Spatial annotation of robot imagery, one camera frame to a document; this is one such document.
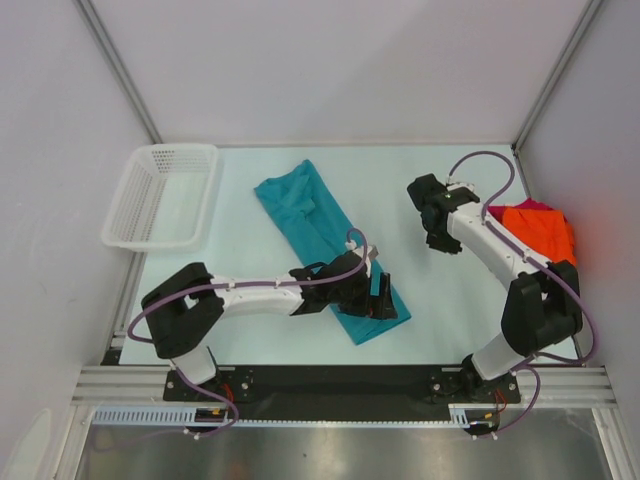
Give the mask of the teal t shirt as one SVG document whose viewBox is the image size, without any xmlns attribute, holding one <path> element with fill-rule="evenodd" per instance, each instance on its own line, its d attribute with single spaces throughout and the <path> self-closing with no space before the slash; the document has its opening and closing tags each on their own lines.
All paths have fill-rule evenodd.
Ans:
<svg viewBox="0 0 640 480">
<path fill-rule="evenodd" d="M 311 161 L 304 160 L 289 173 L 262 181 L 254 192 L 303 265 L 328 263 L 346 251 L 352 222 Z M 399 293 L 392 289 L 391 294 L 396 319 L 351 316 L 336 306 L 331 311 L 352 342 L 360 345 L 411 319 Z"/>
</svg>

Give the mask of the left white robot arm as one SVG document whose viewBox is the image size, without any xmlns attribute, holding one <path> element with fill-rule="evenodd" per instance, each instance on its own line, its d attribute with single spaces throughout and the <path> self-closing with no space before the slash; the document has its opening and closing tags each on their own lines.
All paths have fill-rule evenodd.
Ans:
<svg viewBox="0 0 640 480">
<path fill-rule="evenodd" d="M 216 277 L 202 262 L 191 263 L 149 292 L 141 307 L 157 357 L 177 367 L 187 389 L 202 400 L 221 387 L 218 365 L 205 342 L 221 319 L 311 315 L 328 307 L 367 320 L 399 318 L 390 275 L 376 273 L 371 254 L 362 247 L 273 279 Z"/>
</svg>

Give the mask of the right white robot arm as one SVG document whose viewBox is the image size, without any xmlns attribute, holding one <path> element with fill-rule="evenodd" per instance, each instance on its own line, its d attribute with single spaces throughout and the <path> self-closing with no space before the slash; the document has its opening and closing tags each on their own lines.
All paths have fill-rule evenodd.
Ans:
<svg viewBox="0 0 640 480">
<path fill-rule="evenodd" d="M 497 379 L 551 345 L 579 333 L 579 279 L 568 261 L 552 262 L 500 225 L 471 184 L 445 185 L 433 174 L 407 187 L 429 248 L 456 255 L 470 250 L 506 289 L 500 332 L 463 361 L 463 393 L 484 401 Z"/>
</svg>

